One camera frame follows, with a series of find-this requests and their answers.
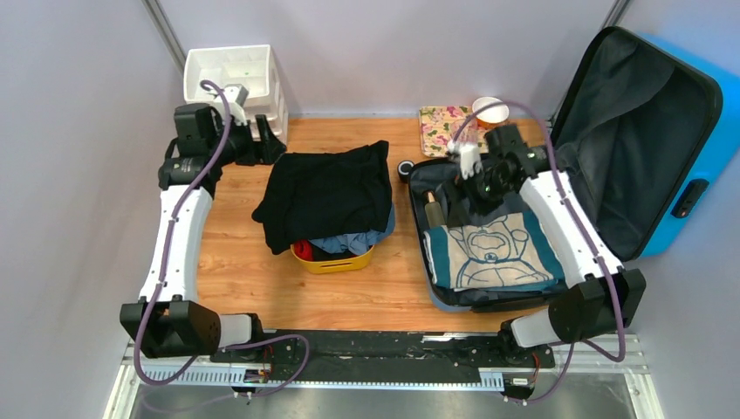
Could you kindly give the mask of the teal white cartoon towel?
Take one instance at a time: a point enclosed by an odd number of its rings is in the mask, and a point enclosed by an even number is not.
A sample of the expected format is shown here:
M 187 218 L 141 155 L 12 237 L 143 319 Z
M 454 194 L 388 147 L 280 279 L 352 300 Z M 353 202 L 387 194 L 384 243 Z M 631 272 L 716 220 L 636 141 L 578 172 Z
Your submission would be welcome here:
M 424 232 L 432 284 L 467 290 L 543 291 L 565 279 L 534 213 L 510 213 L 482 226 Z

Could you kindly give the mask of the white plastic drawer unit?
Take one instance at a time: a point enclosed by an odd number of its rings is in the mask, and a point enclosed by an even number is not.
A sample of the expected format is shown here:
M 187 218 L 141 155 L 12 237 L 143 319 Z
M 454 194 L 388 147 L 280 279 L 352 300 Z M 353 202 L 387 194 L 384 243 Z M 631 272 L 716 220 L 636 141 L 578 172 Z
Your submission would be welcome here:
M 284 98 L 278 69 L 270 45 L 243 45 L 191 49 L 182 79 L 186 103 L 207 103 L 217 111 L 216 93 L 201 88 L 207 79 L 222 89 L 229 84 L 242 84 L 249 96 L 245 103 L 252 135 L 259 140 L 256 114 L 265 114 L 273 133 L 288 143 L 289 111 Z

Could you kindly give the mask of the red cloth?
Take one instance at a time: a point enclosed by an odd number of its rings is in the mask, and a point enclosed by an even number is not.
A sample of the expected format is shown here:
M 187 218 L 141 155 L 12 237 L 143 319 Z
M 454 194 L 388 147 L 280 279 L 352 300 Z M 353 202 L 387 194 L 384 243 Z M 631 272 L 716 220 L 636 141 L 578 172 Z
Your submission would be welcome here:
M 308 240 L 299 240 L 292 245 L 292 250 L 296 258 L 304 261 L 313 261 L 313 247 Z

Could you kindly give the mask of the blue grey shirt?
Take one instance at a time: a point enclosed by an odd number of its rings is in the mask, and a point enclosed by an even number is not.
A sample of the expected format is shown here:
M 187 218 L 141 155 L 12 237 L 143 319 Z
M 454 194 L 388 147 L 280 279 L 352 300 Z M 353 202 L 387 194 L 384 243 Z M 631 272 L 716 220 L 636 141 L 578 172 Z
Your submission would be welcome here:
M 373 246 L 389 237 L 394 232 L 395 210 L 391 205 L 387 226 L 383 231 L 369 230 L 361 233 L 347 233 L 334 237 L 310 239 L 309 243 L 328 254 L 349 252 L 355 256 L 367 253 Z

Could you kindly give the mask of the yellow plastic basket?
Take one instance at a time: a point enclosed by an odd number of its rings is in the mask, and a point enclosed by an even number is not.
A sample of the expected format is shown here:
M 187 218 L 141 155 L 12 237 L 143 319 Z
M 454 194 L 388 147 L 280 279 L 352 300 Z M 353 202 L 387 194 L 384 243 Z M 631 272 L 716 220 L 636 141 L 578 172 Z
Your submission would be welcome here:
M 312 274 L 327 274 L 343 271 L 357 271 L 367 267 L 372 259 L 374 247 L 371 246 L 368 251 L 362 255 L 352 255 L 348 258 L 339 258 L 325 261 L 313 260 L 311 262 L 296 258 L 292 246 L 291 254 L 297 261 Z

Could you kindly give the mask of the blue fish print suitcase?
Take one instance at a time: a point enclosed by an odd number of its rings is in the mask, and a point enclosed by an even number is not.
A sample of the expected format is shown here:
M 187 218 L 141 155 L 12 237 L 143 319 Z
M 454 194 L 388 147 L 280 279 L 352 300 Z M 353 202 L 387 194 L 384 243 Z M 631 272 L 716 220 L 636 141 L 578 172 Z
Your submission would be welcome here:
M 660 38 L 620 27 L 602 30 L 579 64 L 551 132 L 586 216 L 622 262 L 665 251 L 709 185 L 739 148 L 739 78 Z M 432 284 L 424 249 L 425 192 L 432 190 L 448 225 L 448 184 L 459 173 L 438 158 L 407 177 L 432 302 L 451 312 L 507 312 L 542 305 L 566 291 L 467 290 Z M 532 210 L 507 192 L 472 224 Z

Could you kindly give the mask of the beige cylindrical bottle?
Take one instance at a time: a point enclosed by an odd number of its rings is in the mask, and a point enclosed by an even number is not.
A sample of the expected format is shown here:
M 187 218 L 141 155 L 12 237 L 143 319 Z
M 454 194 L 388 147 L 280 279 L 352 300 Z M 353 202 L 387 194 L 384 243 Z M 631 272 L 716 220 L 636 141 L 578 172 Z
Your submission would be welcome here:
M 425 214 L 430 229 L 443 226 L 446 224 L 446 218 L 442 211 L 441 204 L 437 201 L 435 193 L 432 190 L 425 192 L 426 203 L 424 206 Z

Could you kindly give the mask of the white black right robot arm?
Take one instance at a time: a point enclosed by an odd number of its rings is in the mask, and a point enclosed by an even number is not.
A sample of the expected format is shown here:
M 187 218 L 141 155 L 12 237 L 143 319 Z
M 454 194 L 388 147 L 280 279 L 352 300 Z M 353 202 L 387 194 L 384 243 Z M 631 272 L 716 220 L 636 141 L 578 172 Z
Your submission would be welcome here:
M 494 128 L 485 135 L 485 167 L 479 147 L 464 141 L 458 129 L 447 144 L 448 154 L 459 165 L 457 181 L 475 203 L 496 203 L 515 192 L 532 210 L 550 248 L 563 269 L 567 286 L 549 305 L 516 318 L 509 332 L 497 342 L 497 352 L 511 366 L 528 359 L 533 347 L 584 343 L 605 354 L 593 338 L 615 332 L 619 352 L 626 356 L 625 329 L 629 326 L 646 289 L 637 269 L 628 270 L 614 256 L 586 216 L 572 190 L 568 174 L 558 168 L 552 140 L 540 149 L 528 147 L 514 125 Z

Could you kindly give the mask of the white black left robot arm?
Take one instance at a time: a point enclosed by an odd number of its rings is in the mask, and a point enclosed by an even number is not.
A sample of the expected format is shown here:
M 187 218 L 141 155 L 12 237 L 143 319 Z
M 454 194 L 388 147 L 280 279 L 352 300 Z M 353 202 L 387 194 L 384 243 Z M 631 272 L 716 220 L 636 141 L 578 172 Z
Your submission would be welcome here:
M 179 106 L 176 137 L 158 169 L 161 218 L 140 296 L 122 305 L 120 323 L 150 359 L 212 355 L 233 348 L 247 362 L 261 359 L 266 338 L 254 313 L 219 314 L 197 297 L 204 226 L 223 167 L 272 164 L 286 146 L 258 114 L 243 124 L 207 103 Z

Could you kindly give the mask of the clear glass on tray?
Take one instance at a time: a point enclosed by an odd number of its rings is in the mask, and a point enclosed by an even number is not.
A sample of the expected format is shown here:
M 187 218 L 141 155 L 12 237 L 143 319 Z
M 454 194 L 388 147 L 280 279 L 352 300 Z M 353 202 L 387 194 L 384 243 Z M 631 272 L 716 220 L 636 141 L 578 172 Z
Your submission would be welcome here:
M 474 123 L 460 126 L 457 128 L 454 136 L 455 140 L 452 142 L 452 150 L 455 153 L 462 152 L 465 148 L 477 148 L 478 147 L 478 133 L 477 127 Z

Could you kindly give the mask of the floral pattern tray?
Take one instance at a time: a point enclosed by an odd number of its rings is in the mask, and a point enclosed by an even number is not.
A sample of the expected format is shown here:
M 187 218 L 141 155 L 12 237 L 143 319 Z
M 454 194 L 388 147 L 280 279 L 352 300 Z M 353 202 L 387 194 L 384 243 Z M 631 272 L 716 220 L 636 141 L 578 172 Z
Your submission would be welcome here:
M 471 113 L 472 106 L 422 107 L 418 114 L 422 153 L 427 157 L 445 157 L 447 143 Z M 476 124 L 476 118 L 470 123 Z M 476 127 L 480 151 L 487 153 L 488 146 L 484 136 L 490 129 Z

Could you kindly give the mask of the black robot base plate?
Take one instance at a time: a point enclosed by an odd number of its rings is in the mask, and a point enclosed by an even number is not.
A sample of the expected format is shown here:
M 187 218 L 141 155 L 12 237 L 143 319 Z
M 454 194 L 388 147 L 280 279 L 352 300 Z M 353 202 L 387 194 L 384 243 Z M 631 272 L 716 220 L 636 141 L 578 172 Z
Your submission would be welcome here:
M 516 349 L 496 333 L 276 330 L 266 347 L 219 352 L 214 363 L 267 370 L 271 381 L 326 384 L 474 384 L 483 371 L 555 366 L 546 347 Z

